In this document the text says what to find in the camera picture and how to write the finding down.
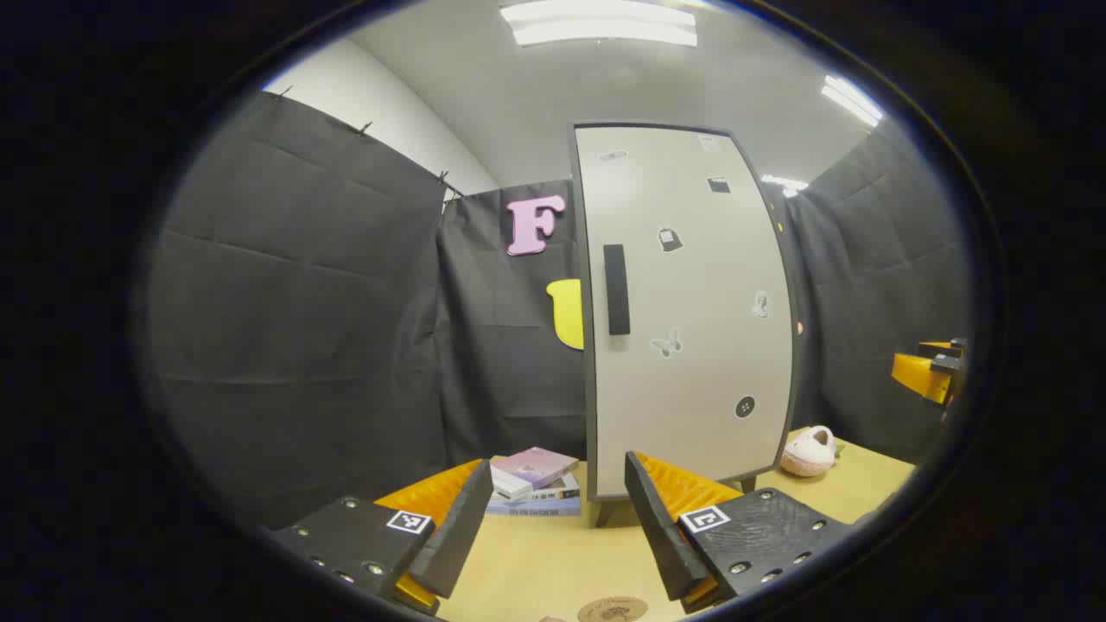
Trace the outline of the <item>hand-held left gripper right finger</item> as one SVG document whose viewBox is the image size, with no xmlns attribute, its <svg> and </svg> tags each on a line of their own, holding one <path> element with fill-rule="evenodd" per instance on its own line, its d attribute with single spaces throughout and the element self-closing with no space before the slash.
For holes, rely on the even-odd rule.
<svg viewBox="0 0 1106 622">
<path fill-rule="evenodd" d="M 664 590 L 687 614 L 763 592 L 857 528 L 778 488 L 738 491 L 637 450 L 625 453 L 624 483 Z"/>
</svg>

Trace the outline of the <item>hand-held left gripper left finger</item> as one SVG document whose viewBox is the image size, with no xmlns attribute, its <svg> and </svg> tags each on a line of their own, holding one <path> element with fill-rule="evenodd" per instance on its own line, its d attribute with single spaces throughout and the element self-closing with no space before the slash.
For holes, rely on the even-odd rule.
<svg viewBox="0 0 1106 622">
<path fill-rule="evenodd" d="M 453 595 L 492 495 L 490 462 L 471 460 L 374 500 L 340 497 L 272 538 L 362 600 L 434 616 Z"/>
</svg>

